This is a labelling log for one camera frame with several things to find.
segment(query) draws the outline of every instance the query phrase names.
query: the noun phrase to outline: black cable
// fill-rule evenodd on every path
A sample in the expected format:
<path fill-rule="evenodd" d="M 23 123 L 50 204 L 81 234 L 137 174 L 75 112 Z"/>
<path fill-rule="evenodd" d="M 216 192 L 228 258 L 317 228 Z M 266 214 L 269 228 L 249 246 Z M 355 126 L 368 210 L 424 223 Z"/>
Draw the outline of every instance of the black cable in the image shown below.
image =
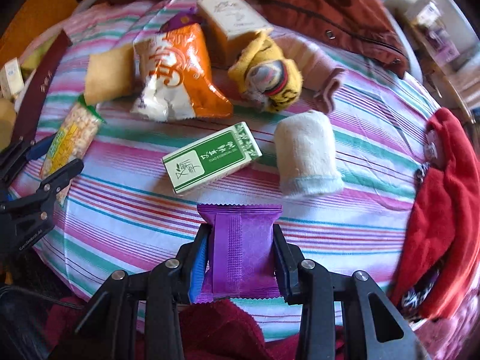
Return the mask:
<path fill-rule="evenodd" d="M 31 291 L 31 290 L 26 289 L 26 288 L 22 288 L 22 287 L 18 287 L 18 286 L 12 286 L 12 285 L 5 285 L 5 287 L 9 290 L 18 291 L 18 292 L 21 292 L 22 294 L 37 297 L 37 298 L 46 300 L 46 301 L 54 303 L 54 304 L 58 304 L 60 306 L 69 307 L 69 308 L 74 309 L 74 310 L 83 310 L 83 306 L 79 306 L 77 304 L 73 304 L 73 303 L 69 303 L 69 302 L 63 302 L 61 300 L 51 298 L 51 297 L 48 297 L 46 295 L 39 294 L 38 292 Z"/>

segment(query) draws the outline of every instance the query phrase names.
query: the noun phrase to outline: maroon strap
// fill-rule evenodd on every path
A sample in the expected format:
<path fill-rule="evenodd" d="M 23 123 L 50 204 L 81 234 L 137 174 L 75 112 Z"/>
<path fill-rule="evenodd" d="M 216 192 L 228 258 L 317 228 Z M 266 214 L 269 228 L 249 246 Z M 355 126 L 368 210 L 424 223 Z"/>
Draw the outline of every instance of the maroon strap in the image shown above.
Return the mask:
<path fill-rule="evenodd" d="M 18 110 L 11 135 L 12 142 L 19 140 L 20 137 L 27 141 L 35 138 L 38 120 L 42 113 L 43 103 L 49 91 L 52 77 L 55 75 L 55 71 L 70 45 L 70 38 L 62 30 L 42 58 L 27 88 L 22 105 Z"/>

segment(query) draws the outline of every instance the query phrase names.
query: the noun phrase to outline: wooden floor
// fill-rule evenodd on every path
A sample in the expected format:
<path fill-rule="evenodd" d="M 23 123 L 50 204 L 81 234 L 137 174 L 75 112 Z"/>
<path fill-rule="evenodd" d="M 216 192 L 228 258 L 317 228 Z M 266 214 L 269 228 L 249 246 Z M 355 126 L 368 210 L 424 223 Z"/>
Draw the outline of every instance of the wooden floor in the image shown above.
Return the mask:
<path fill-rule="evenodd" d="M 27 0 L 0 39 L 0 67 L 19 57 L 35 37 L 70 16 L 77 5 L 76 0 Z"/>

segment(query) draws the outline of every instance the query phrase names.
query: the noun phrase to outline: purple wrapper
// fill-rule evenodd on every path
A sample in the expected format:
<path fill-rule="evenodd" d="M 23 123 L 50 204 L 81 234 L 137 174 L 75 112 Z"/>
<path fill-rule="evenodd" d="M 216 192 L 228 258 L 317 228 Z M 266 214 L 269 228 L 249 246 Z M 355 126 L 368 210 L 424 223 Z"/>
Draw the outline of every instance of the purple wrapper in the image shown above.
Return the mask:
<path fill-rule="evenodd" d="M 273 223 L 281 205 L 198 204 L 198 213 L 213 227 L 208 263 L 197 302 L 221 298 L 276 298 Z"/>
<path fill-rule="evenodd" d="M 159 32 L 169 32 L 195 23 L 201 24 L 203 19 L 201 16 L 195 14 L 196 11 L 197 8 L 192 7 L 186 11 L 177 13 L 160 27 Z"/>

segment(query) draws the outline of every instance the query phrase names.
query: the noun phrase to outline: metal bolt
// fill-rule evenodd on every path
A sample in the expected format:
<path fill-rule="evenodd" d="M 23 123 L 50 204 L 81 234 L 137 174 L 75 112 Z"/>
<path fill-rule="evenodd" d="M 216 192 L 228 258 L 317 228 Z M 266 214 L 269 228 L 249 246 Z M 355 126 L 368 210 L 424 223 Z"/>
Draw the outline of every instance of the metal bolt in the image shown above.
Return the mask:
<path fill-rule="evenodd" d="M 177 268 L 179 265 L 180 261 L 178 261 L 177 259 L 168 259 L 165 262 L 165 266 L 170 269 Z"/>
<path fill-rule="evenodd" d="M 368 273 L 365 271 L 356 271 L 355 277 L 360 281 L 367 281 L 368 280 Z"/>
<path fill-rule="evenodd" d="M 305 269 L 313 269 L 315 267 L 315 261 L 312 261 L 311 259 L 304 259 L 301 262 L 301 265 Z"/>
<path fill-rule="evenodd" d="M 325 31 L 325 35 L 327 36 L 328 39 L 332 40 L 335 39 L 335 35 L 333 35 L 332 31 Z"/>
<path fill-rule="evenodd" d="M 114 273 L 112 273 L 113 280 L 122 280 L 124 277 L 125 277 L 125 271 L 122 271 L 121 269 L 118 269 Z"/>

